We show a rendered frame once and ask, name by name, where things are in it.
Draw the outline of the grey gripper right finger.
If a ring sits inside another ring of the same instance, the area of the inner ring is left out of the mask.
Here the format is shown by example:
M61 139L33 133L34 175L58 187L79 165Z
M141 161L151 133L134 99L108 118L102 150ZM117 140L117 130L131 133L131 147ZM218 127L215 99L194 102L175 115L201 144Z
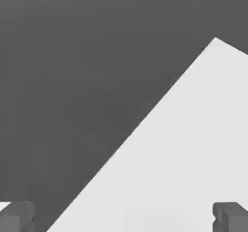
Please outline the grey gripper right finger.
M248 232L248 211L237 202L215 202L213 215L213 232Z

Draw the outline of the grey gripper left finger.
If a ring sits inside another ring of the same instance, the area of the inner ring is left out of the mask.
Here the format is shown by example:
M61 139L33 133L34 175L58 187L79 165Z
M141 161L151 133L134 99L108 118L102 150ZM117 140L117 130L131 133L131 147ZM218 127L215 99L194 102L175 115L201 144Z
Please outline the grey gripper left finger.
M14 201L0 209L0 232L36 232L36 206L30 201Z

